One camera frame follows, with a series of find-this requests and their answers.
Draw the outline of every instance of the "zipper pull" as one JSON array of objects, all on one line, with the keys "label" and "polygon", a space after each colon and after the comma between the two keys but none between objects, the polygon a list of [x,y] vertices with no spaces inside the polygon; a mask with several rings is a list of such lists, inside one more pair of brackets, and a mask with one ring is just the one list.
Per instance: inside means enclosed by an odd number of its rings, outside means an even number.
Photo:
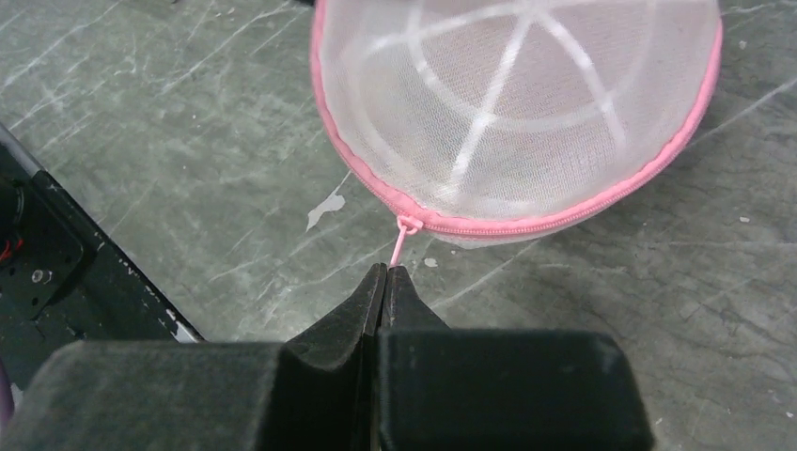
[{"label": "zipper pull", "polygon": [[407,235],[418,233],[423,228],[423,223],[411,216],[398,216],[396,223],[398,224],[398,238],[396,239],[396,247],[393,248],[393,256],[390,258],[390,268],[399,264],[404,238]]}]

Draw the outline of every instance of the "bolt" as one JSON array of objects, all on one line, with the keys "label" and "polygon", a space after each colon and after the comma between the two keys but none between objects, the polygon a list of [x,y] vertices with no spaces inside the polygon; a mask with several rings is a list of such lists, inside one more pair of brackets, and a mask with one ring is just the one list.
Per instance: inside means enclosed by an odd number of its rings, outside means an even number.
[{"label": "bolt", "polygon": [[52,271],[35,270],[30,276],[30,281],[34,284],[48,284],[51,280],[53,280]]}]

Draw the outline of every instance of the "white mesh bag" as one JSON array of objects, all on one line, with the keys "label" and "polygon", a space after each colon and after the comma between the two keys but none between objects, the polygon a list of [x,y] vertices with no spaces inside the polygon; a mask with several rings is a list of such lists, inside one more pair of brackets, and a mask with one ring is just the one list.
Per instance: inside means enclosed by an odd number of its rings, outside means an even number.
[{"label": "white mesh bag", "polygon": [[338,153],[402,231],[478,246],[572,226],[660,172],[721,42],[715,0],[318,0],[311,68]]}]

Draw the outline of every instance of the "white mesh fabric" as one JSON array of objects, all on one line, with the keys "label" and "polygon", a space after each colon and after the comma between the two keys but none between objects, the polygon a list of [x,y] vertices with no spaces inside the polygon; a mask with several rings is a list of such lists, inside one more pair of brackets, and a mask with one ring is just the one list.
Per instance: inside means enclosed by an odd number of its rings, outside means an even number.
[{"label": "white mesh fabric", "polygon": [[538,217],[661,151],[718,24],[714,0],[333,0],[321,80],[342,140],[423,208]]}]

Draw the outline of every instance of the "zipper teeth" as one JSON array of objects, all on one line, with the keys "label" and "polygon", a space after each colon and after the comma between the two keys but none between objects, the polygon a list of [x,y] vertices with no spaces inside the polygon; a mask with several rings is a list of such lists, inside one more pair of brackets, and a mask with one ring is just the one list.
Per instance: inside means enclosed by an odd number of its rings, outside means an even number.
[{"label": "zipper teeth", "polygon": [[[593,215],[593,214],[595,214],[595,213],[597,213],[597,212],[599,212],[601,210],[606,209],[607,207],[609,207],[610,205],[614,204],[615,202],[617,202],[619,199],[625,197],[626,195],[628,195],[630,193],[633,193],[640,186],[644,185],[645,183],[647,183],[648,181],[650,181],[651,179],[656,177],[660,172],[662,172],[662,170],[668,164],[672,163],[672,161],[675,160],[675,158],[678,156],[678,154],[679,154],[679,152],[676,152],[673,155],[671,155],[668,158],[666,158],[665,160],[661,161],[656,166],[656,168],[649,173],[649,175],[647,177],[645,177],[643,179],[640,179],[639,181],[637,181],[636,183],[634,183],[630,187],[620,191],[619,193],[613,195],[609,199],[604,200],[600,204],[595,205],[593,207],[590,207],[590,208],[588,208],[586,210],[583,210],[583,211],[579,212],[578,214],[571,216],[568,219],[560,219],[558,221],[554,221],[554,222],[548,223],[546,225],[535,225],[535,226],[519,228],[519,229],[515,229],[515,230],[511,230],[511,231],[503,231],[503,230],[499,230],[499,231],[479,231],[479,230],[471,230],[471,229],[461,229],[461,228],[457,229],[457,228],[439,227],[437,225],[428,225],[428,224],[424,224],[423,228],[426,229],[426,230],[430,230],[432,232],[438,232],[438,233],[442,233],[442,234],[445,234],[445,235],[456,235],[456,236],[461,236],[461,237],[465,237],[465,238],[478,238],[478,239],[482,239],[482,240],[488,240],[490,238],[517,237],[517,236],[526,235],[526,234],[530,234],[530,233],[539,233],[539,232],[542,232],[542,231],[545,231],[545,230],[559,228],[559,227],[564,226],[566,224],[575,223],[575,222],[577,222],[579,220],[588,218],[589,216],[591,216],[591,215]],[[406,216],[412,216],[410,214],[407,214],[404,210],[398,208],[396,206],[396,204],[394,204],[393,202],[391,202],[390,200],[385,198],[383,195],[379,194],[379,191],[375,190],[374,187],[370,183],[368,183],[367,181],[363,180],[359,176],[359,174],[357,174],[356,171],[352,170],[352,173],[364,185],[366,185],[366,187],[368,187],[368,189],[372,193],[374,193],[374,195],[376,195],[380,200],[382,200],[382,202],[385,205],[390,207],[390,209],[392,211],[397,212],[398,214],[402,214],[402,215],[406,215]]]}]

